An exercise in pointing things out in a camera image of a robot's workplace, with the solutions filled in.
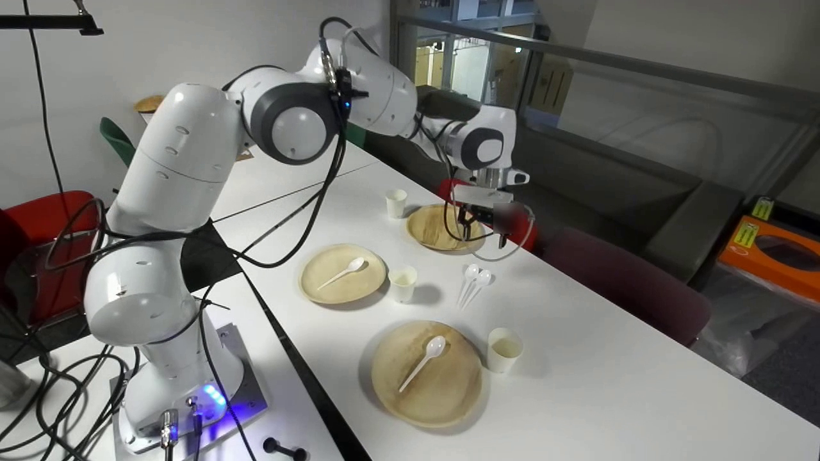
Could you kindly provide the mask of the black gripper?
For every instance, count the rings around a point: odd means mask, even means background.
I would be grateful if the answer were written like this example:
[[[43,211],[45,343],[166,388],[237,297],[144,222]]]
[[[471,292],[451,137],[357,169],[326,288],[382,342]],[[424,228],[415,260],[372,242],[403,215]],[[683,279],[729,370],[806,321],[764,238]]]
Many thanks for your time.
[[[488,187],[462,184],[459,187],[459,223],[471,232],[473,223],[488,225],[500,238],[504,238],[504,225],[510,223],[512,196]]]

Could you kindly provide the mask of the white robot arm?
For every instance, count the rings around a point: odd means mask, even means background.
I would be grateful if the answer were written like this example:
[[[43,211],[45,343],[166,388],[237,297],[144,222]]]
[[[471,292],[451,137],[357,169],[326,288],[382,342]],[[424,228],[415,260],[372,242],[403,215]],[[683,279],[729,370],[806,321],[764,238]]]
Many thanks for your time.
[[[123,401],[123,420],[136,434],[155,434],[164,415],[214,423],[242,382],[240,360],[196,312],[182,275],[184,238],[245,190],[237,155],[254,150],[268,159],[272,178],[285,178],[326,156],[349,125],[445,159],[463,206],[504,213],[527,181],[512,168],[518,118],[510,111],[421,90],[349,38],[321,41],[296,73],[258,65],[226,88],[172,88],[105,213],[108,255],[84,288],[91,337],[146,357]]]

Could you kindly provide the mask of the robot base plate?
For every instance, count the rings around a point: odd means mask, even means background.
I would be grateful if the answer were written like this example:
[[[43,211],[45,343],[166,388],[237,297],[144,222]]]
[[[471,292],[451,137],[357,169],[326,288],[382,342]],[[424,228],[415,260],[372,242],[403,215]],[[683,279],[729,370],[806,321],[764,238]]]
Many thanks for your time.
[[[203,420],[204,444],[230,434],[234,420],[250,420],[266,403],[250,373],[245,343],[234,324],[190,329],[177,342],[144,346],[146,365],[127,382],[114,420],[117,444],[146,453],[160,444],[164,415],[172,434],[190,437]]]

